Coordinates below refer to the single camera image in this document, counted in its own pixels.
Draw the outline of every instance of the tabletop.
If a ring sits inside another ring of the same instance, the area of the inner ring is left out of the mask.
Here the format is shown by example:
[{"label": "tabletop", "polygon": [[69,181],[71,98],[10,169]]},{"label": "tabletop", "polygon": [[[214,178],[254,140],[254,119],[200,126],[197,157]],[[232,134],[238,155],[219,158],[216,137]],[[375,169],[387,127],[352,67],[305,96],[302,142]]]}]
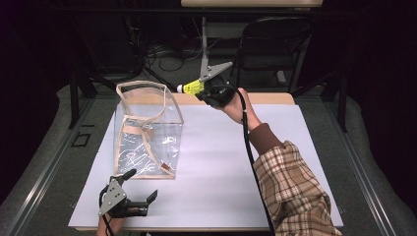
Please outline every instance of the tabletop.
[{"label": "tabletop", "polygon": [[[129,180],[128,199],[144,201],[154,190],[148,216],[129,217],[124,230],[148,232],[263,231],[268,221],[246,153],[242,126],[221,111],[188,94],[174,94],[184,117],[175,179]],[[331,218],[340,214],[298,105],[287,93],[249,93],[254,109],[283,140],[298,146],[330,196]],[[69,222],[78,230],[95,230],[97,199],[114,174],[114,116],[110,121],[89,178]]]},{"label": "tabletop", "polygon": [[321,7],[323,0],[182,0],[183,7]]}]

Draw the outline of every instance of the human arm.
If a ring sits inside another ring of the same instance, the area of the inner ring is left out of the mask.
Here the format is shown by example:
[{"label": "human arm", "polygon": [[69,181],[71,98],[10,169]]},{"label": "human arm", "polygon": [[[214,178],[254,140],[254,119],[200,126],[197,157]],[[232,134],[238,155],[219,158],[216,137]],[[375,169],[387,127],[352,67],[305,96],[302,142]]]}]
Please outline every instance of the human arm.
[{"label": "human arm", "polygon": [[[247,106],[249,140],[260,155],[254,169],[275,234],[340,235],[331,223],[329,197],[298,148],[288,141],[282,143],[255,114],[246,92],[239,90]],[[238,95],[220,110],[242,124]]]},{"label": "human arm", "polygon": [[[123,227],[123,224],[126,218],[111,218],[110,215],[106,214],[107,220],[110,220],[110,228],[113,231],[114,235],[117,235]],[[103,217],[100,217],[98,220],[98,228],[95,232],[96,236],[108,236],[110,235],[109,231],[107,230],[107,226],[105,225]]]}]

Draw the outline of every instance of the plastic bag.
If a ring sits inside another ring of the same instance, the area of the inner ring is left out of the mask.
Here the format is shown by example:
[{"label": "plastic bag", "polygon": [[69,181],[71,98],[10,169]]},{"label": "plastic bag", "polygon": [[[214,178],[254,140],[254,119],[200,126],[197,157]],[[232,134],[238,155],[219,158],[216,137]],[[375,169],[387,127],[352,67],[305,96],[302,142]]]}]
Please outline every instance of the plastic bag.
[{"label": "plastic bag", "polygon": [[121,104],[115,115],[115,172],[132,168],[132,178],[174,178],[184,120],[165,85],[120,84]]}]

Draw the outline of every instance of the white paper sheet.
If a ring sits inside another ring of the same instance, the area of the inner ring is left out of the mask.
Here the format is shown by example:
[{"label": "white paper sheet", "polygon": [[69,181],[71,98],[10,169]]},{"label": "white paper sheet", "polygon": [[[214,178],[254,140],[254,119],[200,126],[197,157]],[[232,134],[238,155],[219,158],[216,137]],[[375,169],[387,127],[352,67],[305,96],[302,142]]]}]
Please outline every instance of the white paper sheet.
[{"label": "white paper sheet", "polygon": [[[301,110],[297,105],[255,104],[263,122],[282,140],[295,144],[330,196],[331,219],[342,220],[334,202]],[[156,200],[147,217],[130,217],[126,228],[154,231],[268,228],[268,221],[246,153],[243,129],[206,105],[180,105],[184,116],[180,154],[174,180],[129,180],[128,199],[141,202],[154,190]],[[69,226],[95,228],[98,195],[113,175],[113,120],[110,121],[86,186]]]}]

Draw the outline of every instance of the shirt sleeve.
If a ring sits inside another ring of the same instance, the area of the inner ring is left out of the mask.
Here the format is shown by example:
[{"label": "shirt sleeve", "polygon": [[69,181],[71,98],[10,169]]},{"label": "shirt sleeve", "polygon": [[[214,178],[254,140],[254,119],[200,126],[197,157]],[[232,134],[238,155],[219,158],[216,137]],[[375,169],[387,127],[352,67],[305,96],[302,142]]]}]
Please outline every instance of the shirt sleeve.
[{"label": "shirt sleeve", "polygon": [[331,222],[329,197],[298,147],[285,141],[282,146],[268,148],[276,144],[270,134],[256,132],[268,133],[270,128],[263,124],[257,129],[250,136],[260,154],[254,168],[275,235],[341,235]]}]

